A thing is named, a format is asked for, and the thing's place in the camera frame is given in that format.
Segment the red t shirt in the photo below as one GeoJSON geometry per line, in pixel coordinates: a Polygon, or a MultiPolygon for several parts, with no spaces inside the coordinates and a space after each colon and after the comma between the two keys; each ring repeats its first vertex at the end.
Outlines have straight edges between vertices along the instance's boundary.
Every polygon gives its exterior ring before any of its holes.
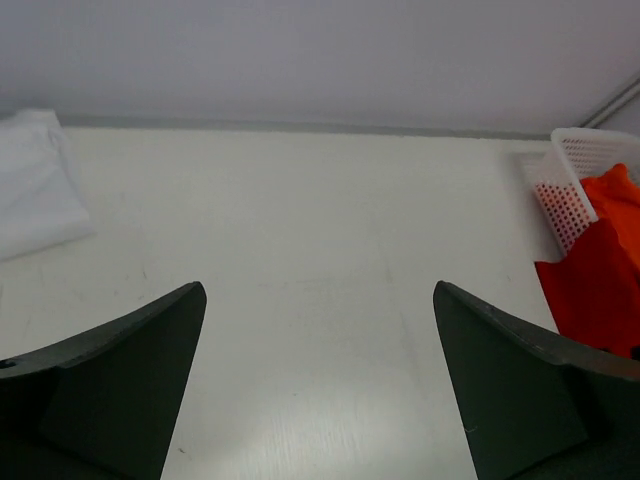
{"type": "Polygon", "coordinates": [[[561,335],[639,358],[639,272],[609,221],[590,225],[562,260],[535,269],[561,335]]]}

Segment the orange t shirt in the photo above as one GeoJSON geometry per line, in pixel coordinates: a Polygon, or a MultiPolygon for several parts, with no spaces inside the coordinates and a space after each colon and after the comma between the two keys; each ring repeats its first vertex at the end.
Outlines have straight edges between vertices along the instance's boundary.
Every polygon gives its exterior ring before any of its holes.
{"type": "Polygon", "coordinates": [[[600,176],[586,177],[581,185],[599,219],[613,226],[618,242],[639,271],[639,187],[623,163],[600,176]]]}

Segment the white t shirt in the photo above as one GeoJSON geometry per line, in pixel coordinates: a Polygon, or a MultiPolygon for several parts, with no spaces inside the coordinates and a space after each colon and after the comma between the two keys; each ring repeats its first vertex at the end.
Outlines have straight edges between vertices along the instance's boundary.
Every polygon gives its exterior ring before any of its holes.
{"type": "Polygon", "coordinates": [[[1,258],[95,232],[71,145],[52,110],[1,121],[1,258]]]}

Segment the white plastic basket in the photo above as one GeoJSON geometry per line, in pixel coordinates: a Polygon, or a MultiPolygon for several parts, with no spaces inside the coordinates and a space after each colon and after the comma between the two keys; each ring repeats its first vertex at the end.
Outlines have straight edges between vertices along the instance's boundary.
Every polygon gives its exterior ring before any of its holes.
{"type": "Polygon", "coordinates": [[[587,128],[557,128],[539,160],[523,164],[524,177],[540,205],[560,251],[598,221],[581,181],[599,177],[622,163],[630,180],[639,183],[639,138],[631,134],[587,128]]]}

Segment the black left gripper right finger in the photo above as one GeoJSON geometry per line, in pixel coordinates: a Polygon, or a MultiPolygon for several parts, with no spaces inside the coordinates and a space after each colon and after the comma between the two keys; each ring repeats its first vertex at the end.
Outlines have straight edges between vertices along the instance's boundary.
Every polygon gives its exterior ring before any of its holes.
{"type": "Polygon", "coordinates": [[[480,479],[636,479],[639,363],[445,281],[436,324],[480,479]]]}

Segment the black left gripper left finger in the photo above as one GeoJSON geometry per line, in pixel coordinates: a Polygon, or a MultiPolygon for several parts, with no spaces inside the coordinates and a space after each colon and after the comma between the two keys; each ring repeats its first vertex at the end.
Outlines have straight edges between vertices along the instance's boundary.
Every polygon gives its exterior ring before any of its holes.
{"type": "Polygon", "coordinates": [[[206,303],[203,285],[188,283],[2,360],[2,478],[160,478],[206,303]]]}

